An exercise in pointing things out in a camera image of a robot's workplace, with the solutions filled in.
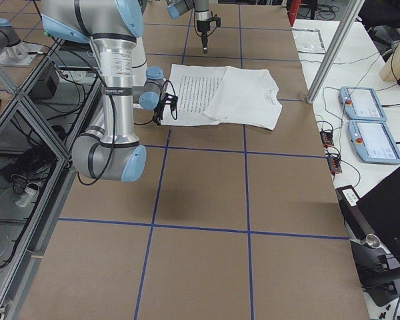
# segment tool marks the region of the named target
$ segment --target white table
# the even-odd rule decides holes
[[[337,21],[296,20],[294,28],[320,30],[325,48],[328,49],[337,26]],[[350,33],[345,40],[345,43],[343,44],[342,49],[340,50],[335,60],[335,63],[353,62],[362,58],[366,58],[374,53],[377,53],[377,49],[374,46],[372,40],[370,40],[364,27],[360,23],[354,23]],[[308,87],[311,85],[320,63],[308,62],[303,60],[321,61],[323,57],[324,55],[320,54],[299,53],[305,81]],[[381,80],[379,72],[384,64],[385,63],[382,58],[380,56],[378,57],[378,54],[376,54],[366,60],[362,60],[354,64],[333,65],[324,82],[323,87],[372,87],[375,90],[388,88],[395,83],[388,83]],[[342,108],[338,100],[338,94],[339,92],[334,89],[326,89],[324,98],[326,101],[327,109],[330,112],[341,116]],[[398,85],[386,90],[378,91],[377,94],[379,100],[383,105],[400,103],[400,87]],[[318,121],[321,120],[321,117],[323,117],[324,120],[332,123],[334,128],[341,126],[341,121],[332,116],[330,113],[326,112],[325,110],[325,102],[323,100],[323,88],[320,92],[320,95],[317,96],[316,100],[314,101],[313,108],[315,114],[318,115]],[[396,141],[400,141],[400,107],[385,108],[385,113],[388,118],[387,125],[394,139]],[[333,140],[335,142],[335,146],[341,151],[342,160],[352,164],[359,170],[361,174],[361,181],[355,189],[362,197],[374,186],[376,186],[376,184],[378,184],[378,182],[380,182],[383,178],[396,170],[398,166],[376,165],[361,162],[350,142],[347,130],[348,118],[345,115],[343,116],[343,122],[344,124],[342,126],[342,130],[336,130],[334,132]],[[350,184],[355,185],[358,180],[358,174],[355,172],[355,170],[344,163],[342,163],[341,167],[343,172],[336,175],[334,180],[335,188]],[[380,308],[376,306],[376,304],[374,304],[373,300],[368,294],[365,294],[365,300],[371,319],[377,319],[379,314],[384,311],[387,312],[386,319],[392,319],[396,301],[393,301],[391,303],[391,308],[387,311],[385,310],[385,307]]]

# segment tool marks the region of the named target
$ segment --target red object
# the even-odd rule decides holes
[[[293,27],[296,16],[298,15],[300,5],[301,5],[301,0],[292,1],[291,12],[289,12],[289,23],[291,24],[291,27]]]

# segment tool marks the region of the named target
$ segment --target chair leg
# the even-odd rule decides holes
[[[384,39],[382,39],[382,38],[376,36],[376,34],[370,33],[369,36],[371,37],[371,39],[372,39],[373,41],[378,42],[378,43],[380,43],[380,44],[382,44],[382,45],[384,45],[384,46],[386,46],[386,47],[388,47],[388,48],[391,48],[390,42],[385,41]]]

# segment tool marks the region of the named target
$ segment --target table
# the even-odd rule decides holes
[[[320,30],[325,48],[327,49],[331,42],[331,38],[336,31],[337,25],[338,22],[336,21],[296,20],[294,27],[301,29]],[[338,53],[335,62],[345,63],[357,61],[359,59],[369,57],[376,52],[376,47],[372,40],[370,40],[362,24],[354,23],[345,43]],[[320,61],[322,60],[323,55],[299,53],[299,58],[302,62],[307,86],[310,86],[315,73],[318,70],[319,63],[309,61]],[[368,59],[358,61],[354,64],[334,65],[330,70],[323,87],[340,88],[345,85],[354,87],[372,87],[376,90],[380,90],[377,92],[377,94],[383,105],[400,103],[400,87],[397,85],[392,87],[394,83],[384,82],[379,76],[379,72],[384,64],[385,63],[382,58],[376,54]],[[336,90],[325,89],[324,99],[326,101],[327,109],[330,112],[335,113],[336,115],[341,115],[342,110],[340,102],[338,101],[338,94],[339,93]],[[324,120],[332,123],[334,127],[340,127],[341,121],[330,115],[330,113],[326,112],[322,94],[316,98],[313,107],[318,121],[321,120],[321,118],[324,118]],[[385,113],[388,118],[387,124],[392,135],[396,141],[400,141],[400,107],[385,108]],[[374,186],[376,186],[378,182],[393,172],[398,166],[362,163],[355,154],[354,148],[351,146],[347,132],[347,121],[348,118],[344,116],[343,129],[342,131],[336,131],[336,138],[334,138],[334,141],[336,143],[336,147],[341,150],[342,159],[352,164],[359,170],[361,174],[361,180],[355,190],[362,197]],[[350,168],[350,166],[344,163],[342,163],[342,170],[343,172],[335,177],[335,188],[342,187],[344,185],[356,184],[357,173]],[[381,312],[387,312],[387,314],[390,315],[393,314],[396,301],[391,303],[391,308],[388,311],[384,307],[378,308],[368,294],[365,294],[365,299],[371,318],[378,318]]]
[[[20,320],[368,319],[285,9],[212,10],[204,55],[189,15],[149,3],[149,65],[269,69],[276,129],[137,127],[142,178],[74,183]]]

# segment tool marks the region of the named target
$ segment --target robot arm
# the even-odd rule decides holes
[[[203,53],[207,53],[208,32],[211,30],[211,23],[215,22],[216,28],[221,26],[221,18],[213,15],[209,10],[209,0],[171,0],[167,10],[172,19],[177,19],[184,13],[195,11],[197,31],[201,34]]]
[[[0,18],[0,51],[4,48],[11,60],[18,61],[28,56],[28,48],[16,34],[12,24]]]
[[[132,55],[144,29],[138,2],[43,0],[42,17],[48,33],[90,43],[105,82],[102,112],[73,146],[74,166],[94,179],[138,180],[144,170],[146,148],[134,132],[133,102],[154,109],[163,91],[163,72],[158,67],[147,69],[143,87],[133,87],[132,64],[143,64],[133,61]]]

